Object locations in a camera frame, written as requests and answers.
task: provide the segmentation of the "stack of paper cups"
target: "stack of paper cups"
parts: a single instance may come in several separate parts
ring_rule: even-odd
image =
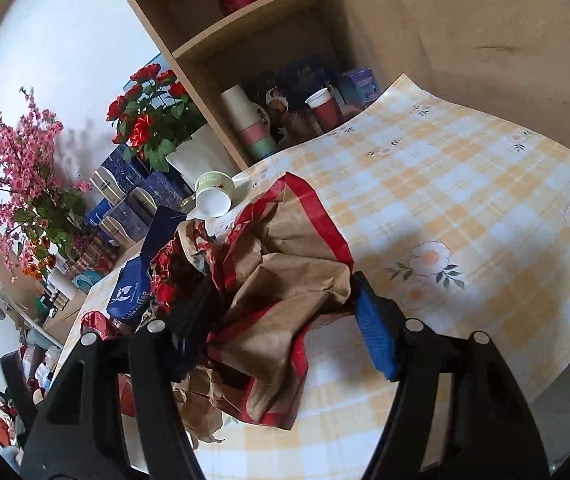
[[[255,160],[262,160],[276,149],[276,142],[260,120],[256,105],[249,101],[240,85],[225,90],[221,97],[232,125]]]

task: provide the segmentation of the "shelf board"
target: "shelf board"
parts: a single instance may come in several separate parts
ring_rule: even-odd
[[[320,0],[258,0],[225,16],[178,47],[172,54],[178,63],[182,60],[206,60],[216,52],[262,28],[276,25],[279,20],[311,7],[318,1]]]

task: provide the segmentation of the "blue gripper pad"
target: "blue gripper pad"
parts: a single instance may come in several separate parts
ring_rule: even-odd
[[[397,381],[402,369],[398,352],[398,330],[394,327],[388,328],[383,323],[378,309],[389,309],[386,314],[389,314],[388,318],[391,319],[404,317],[392,300],[379,298],[374,294],[362,273],[354,275],[353,285],[356,322],[374,362],[374,368],[382,372],[387,380]]]

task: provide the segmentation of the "plaid tablecloth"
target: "plaid tablecloth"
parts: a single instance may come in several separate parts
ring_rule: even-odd
[[[377,294],[436,332],[490,334],[527,399],[569,365],[570,150],[402,76],[337,130],[237,175],[244,198],[208,230],[222,234],[285,171],[316,190]],[[92,289],[81,313],[105,309],[114,285]],[[76,340],[77,326],[65,351]],[[208,478],[363,474],[396,385],[372,368],[351,317],[306,346],[292,430],[229,422],[222,444],[196,452]]]

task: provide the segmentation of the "pink cup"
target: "pink cup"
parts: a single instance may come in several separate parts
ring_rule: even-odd
[[[315,94],[310,95],[305,100],[305,103],[314,110],[314,115],[325,133],[344,123],[344,118],[340,108],[338,108],[338,103],[327,88],[323,88]]]

